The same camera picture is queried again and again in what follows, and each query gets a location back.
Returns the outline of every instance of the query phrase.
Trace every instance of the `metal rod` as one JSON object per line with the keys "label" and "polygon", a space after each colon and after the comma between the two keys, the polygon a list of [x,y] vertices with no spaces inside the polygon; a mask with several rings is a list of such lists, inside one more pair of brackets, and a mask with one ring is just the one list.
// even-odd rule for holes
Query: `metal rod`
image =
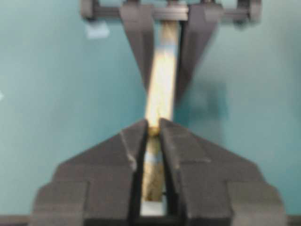
{"label": "metal rod", "polygon": [[[187,21],[189,7],[169,6],[157,7],[154,9],[153,17],[155,20],[173,20],[173,21]],[[120,18],[118,7],[102,7],[100,5],[94,8],[95,17],[104,18]],[[222,20],[245,20],[249,17],[249,10],[247,8],[224,9]]]}

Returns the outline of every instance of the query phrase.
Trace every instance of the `blue-green backdrop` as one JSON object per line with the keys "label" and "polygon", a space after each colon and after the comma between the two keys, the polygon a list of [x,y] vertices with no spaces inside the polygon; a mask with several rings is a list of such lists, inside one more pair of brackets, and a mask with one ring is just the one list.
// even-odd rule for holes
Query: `blue-green backdrop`
{"label": "blue-green backdrop", "polygon": [[[301,214],[301,1],[220,27],[175,120],[259,164]],[[77,0],[0,1],[0,214],[25,214],[55,166],[143,117],[118,23],[88,40]]]}

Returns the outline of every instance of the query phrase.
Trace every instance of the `clamp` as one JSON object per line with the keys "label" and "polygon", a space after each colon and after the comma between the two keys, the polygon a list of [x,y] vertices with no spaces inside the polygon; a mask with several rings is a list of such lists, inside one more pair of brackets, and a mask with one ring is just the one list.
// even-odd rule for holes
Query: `clamp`
{"label": "clamp", "polygon": [[254,23],[260,20],[261,15],[261,0],[238,0],[236,9],[224,9],[214,0],[200,0],[190,5],[169,0],[165,7],[145,5],[139,0],[127,0],[121,7],[104,7],[98,0],[80,2],[81,15],[88,21],[98,18],[121,19],[146,89],[154,55],[154,21],[180,22],[182,29],[176,100],[185,92],[218,23]]}
{"label": "clamp", "polygon": [[36,197],[30,226],[284,226],[277,190],[258,167],[160,120],[167,216],[141,217],[148,123],[142,120],[60,164]]}

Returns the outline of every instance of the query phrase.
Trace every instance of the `teal wall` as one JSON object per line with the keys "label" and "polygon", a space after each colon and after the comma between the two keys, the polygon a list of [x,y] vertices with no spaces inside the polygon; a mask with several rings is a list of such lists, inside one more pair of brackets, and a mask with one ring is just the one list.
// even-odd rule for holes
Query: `teal wall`
{"label": "teal wall", "polygon": [[[77,0],[0,9],[0,214],[25,214],[59,162],[143,117],[145,92],[118,23],[87,40]],[[258,163],[290,214],[301,214],[300,9],[264,1],[260,25],[221,26],[175,111]]]}

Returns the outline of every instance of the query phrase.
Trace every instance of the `white label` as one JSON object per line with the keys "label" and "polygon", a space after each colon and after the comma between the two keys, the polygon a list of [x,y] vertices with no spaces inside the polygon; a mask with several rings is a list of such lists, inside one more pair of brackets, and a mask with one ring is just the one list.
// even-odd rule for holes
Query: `white label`
{"label": "white label", "polygon": [[94,21],[86,24],[87,38],[93,39],[104,39],[110,35],[110,30],[105,21]]}

